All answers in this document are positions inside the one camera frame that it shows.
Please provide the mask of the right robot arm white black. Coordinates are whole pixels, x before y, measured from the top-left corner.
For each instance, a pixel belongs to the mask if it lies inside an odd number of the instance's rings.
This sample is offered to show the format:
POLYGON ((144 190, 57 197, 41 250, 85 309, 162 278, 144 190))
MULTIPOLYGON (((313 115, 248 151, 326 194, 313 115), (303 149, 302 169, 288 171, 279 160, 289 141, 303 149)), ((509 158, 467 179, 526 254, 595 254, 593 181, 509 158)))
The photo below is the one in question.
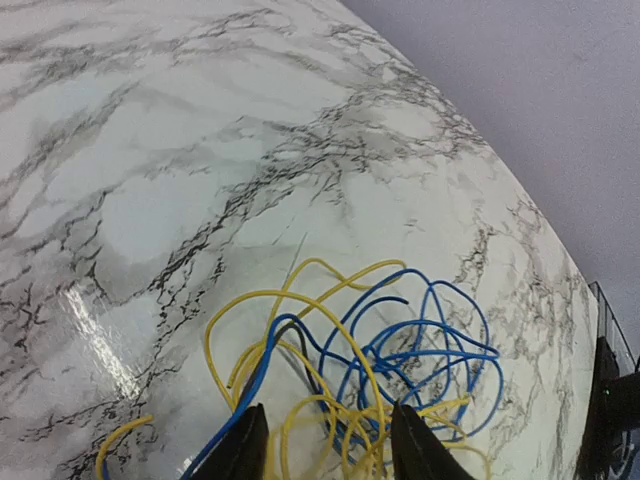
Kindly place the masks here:
POLYGON ((589 408, 576 477, 629 479, 639 465, 639 359, 597 282, 597 336, 589 408))

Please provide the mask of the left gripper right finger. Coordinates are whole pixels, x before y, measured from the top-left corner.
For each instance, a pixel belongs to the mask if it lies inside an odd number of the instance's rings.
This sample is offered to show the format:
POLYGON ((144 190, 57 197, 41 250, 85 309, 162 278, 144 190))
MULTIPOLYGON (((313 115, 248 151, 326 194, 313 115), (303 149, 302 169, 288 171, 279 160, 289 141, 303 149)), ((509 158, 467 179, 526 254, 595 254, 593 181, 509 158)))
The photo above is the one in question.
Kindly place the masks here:
POLYGON ((472 480, 410 405, 396 402, 391 415, 394 478, 472 480))

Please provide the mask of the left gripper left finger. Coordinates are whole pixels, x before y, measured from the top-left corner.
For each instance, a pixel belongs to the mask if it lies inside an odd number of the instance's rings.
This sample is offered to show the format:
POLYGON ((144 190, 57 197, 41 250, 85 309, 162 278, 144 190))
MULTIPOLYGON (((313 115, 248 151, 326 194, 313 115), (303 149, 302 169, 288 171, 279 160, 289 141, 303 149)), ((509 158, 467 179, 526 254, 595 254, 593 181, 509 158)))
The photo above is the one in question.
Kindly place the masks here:
POLYGON ((269 428, 262 403, 250 406, 192 475, 204 480, 264 477, 269 428))

